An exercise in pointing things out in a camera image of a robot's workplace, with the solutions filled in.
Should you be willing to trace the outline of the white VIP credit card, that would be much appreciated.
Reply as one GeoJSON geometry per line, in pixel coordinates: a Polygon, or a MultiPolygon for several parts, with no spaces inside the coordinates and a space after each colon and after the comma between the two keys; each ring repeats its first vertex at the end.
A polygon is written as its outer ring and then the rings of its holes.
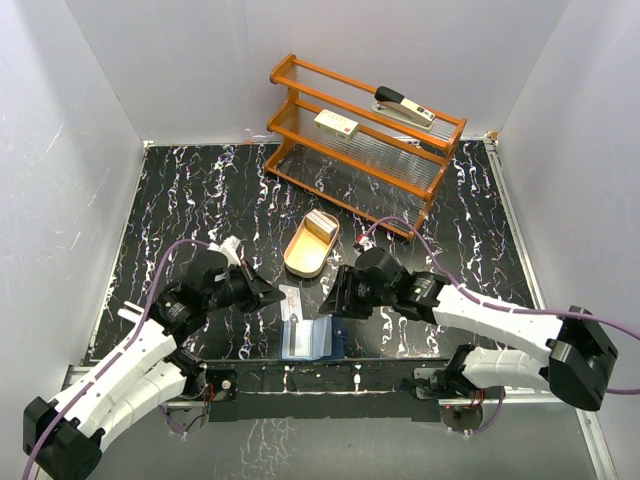
{"type": "Polygon", "coordinates": [[[285,295],[285,298],[280,302],[282,320],[294,323],[302,321],[304,316],[299,288],[280,285],[279,290],[285,295]]]}

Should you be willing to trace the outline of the blue card holder wallet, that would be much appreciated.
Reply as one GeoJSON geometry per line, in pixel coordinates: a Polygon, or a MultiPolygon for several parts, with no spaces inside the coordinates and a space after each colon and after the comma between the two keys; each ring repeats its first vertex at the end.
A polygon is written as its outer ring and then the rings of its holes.
{"type": "Polygon", "coordinates": [[[348,332],[341,318],[285,321],[281,328],[280,358],[285,361],[342,359],[348,332]]]}

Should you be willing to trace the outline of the stack of credit cards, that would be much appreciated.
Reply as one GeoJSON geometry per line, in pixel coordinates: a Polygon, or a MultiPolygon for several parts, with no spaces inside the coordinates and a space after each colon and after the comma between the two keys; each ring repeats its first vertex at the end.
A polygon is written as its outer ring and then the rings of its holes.
{"type": "Polygon", "coordinates": [[[313,210],[305,216],[305,227],[317,238],[329,244],[338,229],[337,223],[323,212],[313,210]]]}

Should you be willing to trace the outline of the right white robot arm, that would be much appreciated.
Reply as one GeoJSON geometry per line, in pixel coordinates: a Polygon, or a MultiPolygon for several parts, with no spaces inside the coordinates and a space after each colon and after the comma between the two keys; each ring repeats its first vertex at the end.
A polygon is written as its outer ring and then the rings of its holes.
{"type": "Polygon", "coordinates": [[[545,314],[499,302],[470,293],[441,274],[411,272],[381,248],[339,268],[319,311],[365,320],[377,307],[504,344],[503,349],[460,345],[444,369],[406,380],[407,386],[433,397],[466,397],[494,387],[529,388],[595,412],[618,358],[603,328],[579,308],[545,314]]]}

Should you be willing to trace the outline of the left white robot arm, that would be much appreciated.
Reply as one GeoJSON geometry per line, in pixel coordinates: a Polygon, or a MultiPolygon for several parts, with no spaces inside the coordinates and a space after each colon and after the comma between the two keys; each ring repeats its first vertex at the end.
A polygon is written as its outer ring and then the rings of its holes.
{"type": "Polygon", "coordinates": [[[284,300],[243,259],[203,250],[187,274],[151,294],[135,328],[73,385],[23,413],[22,476],[39,466],[53,479],[85,479],[125,430],[165,402],[194,399],[206,387],[201,360],[183,349],[210,313],[253,313],[284,300]]]}

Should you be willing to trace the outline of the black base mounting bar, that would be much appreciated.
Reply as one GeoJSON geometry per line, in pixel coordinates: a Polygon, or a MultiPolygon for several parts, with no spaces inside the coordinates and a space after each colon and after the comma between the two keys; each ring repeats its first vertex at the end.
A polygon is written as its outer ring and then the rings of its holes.
{"type": "Polygon", "coordinates": [[[431,396],[409,387],[421,374],[445,367],[428,359],[344,359],[328,362],[268,360],[210,361],[206,379],[211,422],[256,419],[405,418],[438,422],[451,401],[465,396],[431,396]]]}

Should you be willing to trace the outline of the orange wooden three-tier rack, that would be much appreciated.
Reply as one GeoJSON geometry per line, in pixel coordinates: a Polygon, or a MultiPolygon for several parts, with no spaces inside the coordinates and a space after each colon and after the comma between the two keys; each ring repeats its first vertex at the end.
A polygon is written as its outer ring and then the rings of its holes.
{"type": "Polygon", "coordinates": [[[267,129],[281,138],[265,170],[410,239],[425,220],[451,164],[466,119],[424,106],[433,127],[418,129],[372,110],[378,87],[294,54],[271,71],[286,89],[267,129]],[[317,128],[323,109],[360,124],[350,141],[317,128]]]}

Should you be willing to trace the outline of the white staples box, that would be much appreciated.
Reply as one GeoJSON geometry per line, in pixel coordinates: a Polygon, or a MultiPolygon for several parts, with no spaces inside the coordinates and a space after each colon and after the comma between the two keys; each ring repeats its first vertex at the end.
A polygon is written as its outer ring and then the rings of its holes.
{"type": "Polygon", "coordinates": [[[323,109],[314,118],[317,128],[338,139],[350,142],[359,132],[360,124],[336,112],[323,109]]]}

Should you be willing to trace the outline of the black and beige stapler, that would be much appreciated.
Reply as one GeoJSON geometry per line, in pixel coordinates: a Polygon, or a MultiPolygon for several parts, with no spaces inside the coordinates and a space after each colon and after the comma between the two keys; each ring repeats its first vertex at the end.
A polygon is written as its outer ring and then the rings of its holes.
{"type": "Polygon", "coordinates": [[[386,86],[379,86],[374,93],[372,110],[392,120],[429,131],[436,115],[426,107],[408,99],[386,86]]]}

